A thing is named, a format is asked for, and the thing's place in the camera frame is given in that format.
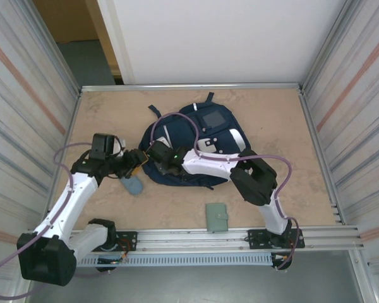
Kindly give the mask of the blue-grey pencil case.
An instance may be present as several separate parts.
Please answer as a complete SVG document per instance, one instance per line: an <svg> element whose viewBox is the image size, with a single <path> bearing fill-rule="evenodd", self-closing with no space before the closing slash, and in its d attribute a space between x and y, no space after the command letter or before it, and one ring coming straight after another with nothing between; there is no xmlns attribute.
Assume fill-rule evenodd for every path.
<svg viewBox="0 0 379 303"><path fill-rule="evenodd" d="M131 175L129 178L121 177L119 181L130 195L137 196L143 191L143 183L137 175Z"/></svg>

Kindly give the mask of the navy blue backpack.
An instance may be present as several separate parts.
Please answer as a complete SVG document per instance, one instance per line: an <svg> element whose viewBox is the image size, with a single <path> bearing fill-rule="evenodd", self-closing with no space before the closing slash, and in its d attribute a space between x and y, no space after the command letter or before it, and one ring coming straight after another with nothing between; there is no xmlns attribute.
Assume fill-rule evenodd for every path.
<svg viewBox="0 0 379 303"><path fill-rule="evenodd" d="M250 148L249 140L233 113L225 105L213 102L213 97L214 93L210 92L206 101L187 105L179 110L178 115L165 117L156 126L150 125L139 149L147 150L151 141L161 136L166 137L174 149L180 146L192 148L195 138L198 138L198 149L206 153L233 154ZM152 181L165 186L209 189L226 182L223 178L202 174L185 176L185 180L162 177Z"/></svg>

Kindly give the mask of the green snap wallet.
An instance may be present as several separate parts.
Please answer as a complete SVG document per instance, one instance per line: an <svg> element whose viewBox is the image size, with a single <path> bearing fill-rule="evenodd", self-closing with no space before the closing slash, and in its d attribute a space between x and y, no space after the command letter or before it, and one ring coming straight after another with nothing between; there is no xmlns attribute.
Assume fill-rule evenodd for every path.
<svg viewBox="0 0 379 303"><path fill-rule="evenodd" d="M207 231L211 233L227 232L228 219L227 208L224 203L208 203L205 205Z"/></svg>

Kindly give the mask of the grey metal lower shelf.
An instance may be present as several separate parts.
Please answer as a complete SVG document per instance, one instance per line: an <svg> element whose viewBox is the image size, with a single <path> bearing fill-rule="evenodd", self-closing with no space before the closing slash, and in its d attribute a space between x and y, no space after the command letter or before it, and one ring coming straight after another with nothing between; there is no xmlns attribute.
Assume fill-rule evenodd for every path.
<svg viewBox="0 0 379 303"><path fill-rule="evenodd" d="M26 303L363 303L354 280L265 266L127 268L48 286Z"/></svg>

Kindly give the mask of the brown wooden door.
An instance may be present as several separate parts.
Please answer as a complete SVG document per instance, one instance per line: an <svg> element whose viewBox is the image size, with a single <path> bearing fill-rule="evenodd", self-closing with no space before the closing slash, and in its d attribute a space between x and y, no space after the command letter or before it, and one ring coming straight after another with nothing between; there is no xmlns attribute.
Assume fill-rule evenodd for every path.
<svg viewBox="0 0 379 303"><path fill-rule="evenodd" d="M56 42L98 40L113 77L122 81L99 0L32 0Z"/></svg>

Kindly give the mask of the aluminium table frame rail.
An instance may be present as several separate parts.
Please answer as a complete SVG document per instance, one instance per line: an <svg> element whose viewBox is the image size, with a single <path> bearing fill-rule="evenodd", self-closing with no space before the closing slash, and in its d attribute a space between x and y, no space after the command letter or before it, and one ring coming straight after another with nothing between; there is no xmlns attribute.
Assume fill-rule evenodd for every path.
<svg viewBox="0 0 379 303"><path fill-rule="evenodd" d="M230 90L230 89L299 89L298 83L194 83L194 84L154 84L154 85L98 85L82 86L81 92L129 92L162 90Z"/></svg>

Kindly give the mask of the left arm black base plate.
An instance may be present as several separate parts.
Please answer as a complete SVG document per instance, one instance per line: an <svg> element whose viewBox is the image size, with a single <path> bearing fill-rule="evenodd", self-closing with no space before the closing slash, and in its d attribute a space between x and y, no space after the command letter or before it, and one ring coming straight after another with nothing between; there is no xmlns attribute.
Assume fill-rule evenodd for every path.
<svg viewBox="0 0 379 303"><path fill-rule="evenodd" d="M94 252L130 252L136 251L136 245L138 243L138 232L135 231L117 231L116 243L110 248L105 246L96 247Z"/></svg>

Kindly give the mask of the aluminium mounting rail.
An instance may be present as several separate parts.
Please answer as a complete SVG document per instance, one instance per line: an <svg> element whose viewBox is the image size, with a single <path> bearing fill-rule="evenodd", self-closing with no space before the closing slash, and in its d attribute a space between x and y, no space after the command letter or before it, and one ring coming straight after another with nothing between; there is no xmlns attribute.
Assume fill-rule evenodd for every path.
<svg viewBox="0 0 379 303"><path fill-rule="evenodd" d="M146 253L217 253L240 250L288 252L291 249L250 249L244 240L249 230L258 228L231 228L227 232L211 233L206 229L142 229L138 232L136 252ZM357 227L344 225L312 226L299 228L307 250L362 249L363 242ZM107 229L101 225L89 225L85 231L65 231L50 227L45 238L55 237L71 249L81 249L84 254L99 246L110 248L116 243L116 235L107 240Z"/></svg>

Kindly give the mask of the white door frame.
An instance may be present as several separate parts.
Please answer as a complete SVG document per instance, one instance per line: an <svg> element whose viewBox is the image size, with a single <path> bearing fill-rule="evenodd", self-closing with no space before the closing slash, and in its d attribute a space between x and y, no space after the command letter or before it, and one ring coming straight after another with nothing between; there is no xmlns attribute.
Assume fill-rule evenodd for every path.
<svg viewBox="0 0 379 303"><path fill-rule="evenodd" d="M97 0L105 23L116 62L125 85L135 85L136 79L129 58L121 23L117 15L116 0Z"/></svg>

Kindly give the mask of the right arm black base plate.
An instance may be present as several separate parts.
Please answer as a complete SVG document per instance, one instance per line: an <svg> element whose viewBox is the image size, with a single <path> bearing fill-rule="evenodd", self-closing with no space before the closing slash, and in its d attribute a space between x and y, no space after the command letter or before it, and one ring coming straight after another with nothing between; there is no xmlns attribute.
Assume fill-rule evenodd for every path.
<svg viewBox="0 0 379 303"><path fill-rule="evenodd" d="M292 249L305 248L304 236L301 230L291 229L283 235L277 235L266 229L249 230L244 240L250 249Z"/></svg>

